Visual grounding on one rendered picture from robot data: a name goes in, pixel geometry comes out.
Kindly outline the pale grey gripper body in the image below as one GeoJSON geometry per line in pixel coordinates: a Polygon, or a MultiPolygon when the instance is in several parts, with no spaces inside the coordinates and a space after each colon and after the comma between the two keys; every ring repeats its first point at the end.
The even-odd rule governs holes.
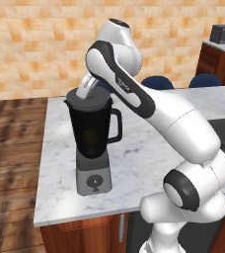
{"type": "Polygon", "coordinates": [[[86,99],[97,84],[98,80],[88,72],[82,79],[76,95],[81,99],[86,99]]]}

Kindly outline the dark grey blender lid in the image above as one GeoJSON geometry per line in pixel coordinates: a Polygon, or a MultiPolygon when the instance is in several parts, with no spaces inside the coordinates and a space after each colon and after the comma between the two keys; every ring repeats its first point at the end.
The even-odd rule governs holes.
{"type": "Polygon", "coordinates": [[[66,95],[67,106],[78,111],[93,112],[103,108],[110,99],[110,93],[102,87],[95,87],[86,99],[77,96],[77,88],[66,95]]]}

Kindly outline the yellow-green pear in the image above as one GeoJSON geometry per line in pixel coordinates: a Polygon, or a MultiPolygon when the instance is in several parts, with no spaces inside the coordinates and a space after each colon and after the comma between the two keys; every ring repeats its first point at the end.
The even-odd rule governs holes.
{"type": "Polygon", "coordinates": [[[89,146],[97,146],[99,143],[99,133],[92,129],[85,129],[83,131],[84,140],[89,146]]]}

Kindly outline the grey blender base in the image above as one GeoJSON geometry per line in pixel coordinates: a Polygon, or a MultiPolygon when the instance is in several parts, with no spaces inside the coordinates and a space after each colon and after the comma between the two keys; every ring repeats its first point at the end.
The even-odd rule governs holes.
{"type": "Polygon", "coordinates": [[[89,159],[76,150],[76,187],[80,196],[91,196],[108,193],[113,188],[111,166],[108,151],[97,158],[89,159]],[[94,192],[87,185],[87,179],[91,175],[101,175],[104,183],[99,187],[98,192],[94,192]]]}

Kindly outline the dark round blender knob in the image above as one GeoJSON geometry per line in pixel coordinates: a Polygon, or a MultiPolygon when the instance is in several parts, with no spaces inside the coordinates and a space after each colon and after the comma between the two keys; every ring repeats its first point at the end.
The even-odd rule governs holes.
{"type": "Polygon", "coordinates": [[[93,189],[94,192],[99,191],[99,187],[104,183],[104,179],[101,175],[95,174],[91,175],[87,179],[87,185],[93,189]]]}

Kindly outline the navy blue stool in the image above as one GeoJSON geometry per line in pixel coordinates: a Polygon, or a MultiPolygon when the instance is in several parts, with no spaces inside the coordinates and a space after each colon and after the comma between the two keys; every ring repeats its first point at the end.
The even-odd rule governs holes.
{"type": "Polygon", "coordinates": [[[190,81],[189,88],[215,87],[220,86],[220,79],[210,73],[202,73],[195,75],[190,81]]]}
{"type": "Polygon", "coordinates": [[[146,77],[141,84],[155,90],[171,90],[174,88],[172,82],[165,76],[146,77]]]}

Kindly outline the brown wooden cupboard run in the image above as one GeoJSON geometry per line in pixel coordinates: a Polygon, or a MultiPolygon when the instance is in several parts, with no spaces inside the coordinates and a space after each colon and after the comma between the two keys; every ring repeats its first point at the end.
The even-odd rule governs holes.
{"type": "Polygon", "coordinates": [[[225,46],[203,42],[195,74],[210,73],[216,75],[225,86],[225,46]]]}

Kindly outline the brown wooden cupboard door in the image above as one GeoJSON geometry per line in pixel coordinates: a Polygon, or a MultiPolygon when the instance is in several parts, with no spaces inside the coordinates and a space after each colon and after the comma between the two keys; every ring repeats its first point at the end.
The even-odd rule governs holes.
{"type": "Polygon", "coordinates": [[[118,241],[120,214],[41,227],[46,253],[126,253],[128,214],[124,214],[124,238],[118,241]]]}

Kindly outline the dark dishwasher front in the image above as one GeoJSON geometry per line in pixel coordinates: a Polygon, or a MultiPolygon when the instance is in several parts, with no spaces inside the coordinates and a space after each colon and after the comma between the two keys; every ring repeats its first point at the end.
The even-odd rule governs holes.
{"type": "Polygon", "coordinates": [[[149,238],[153,224],[147,223],[139,211],[133,211],[128,216],[128,232],[126,253],[139,253],[140,247],[149,238]]]}

